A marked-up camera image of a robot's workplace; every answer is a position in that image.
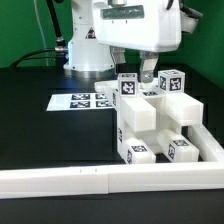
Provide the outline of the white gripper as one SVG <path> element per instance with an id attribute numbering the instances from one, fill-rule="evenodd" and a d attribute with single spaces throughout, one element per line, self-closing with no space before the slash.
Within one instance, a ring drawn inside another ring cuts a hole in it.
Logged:
<path id="1" fill-rule="evenodd" d="M 122 0 L 117 6 L 112 0 L 92 0 L 92 13 L 96 39 L 112 46 L 116 64 L 126 62 L 124 48 L 141 51 L 142 83 L 154 79 L 155 52 L 174 51 L 181 42 L 179 0 Z"/>

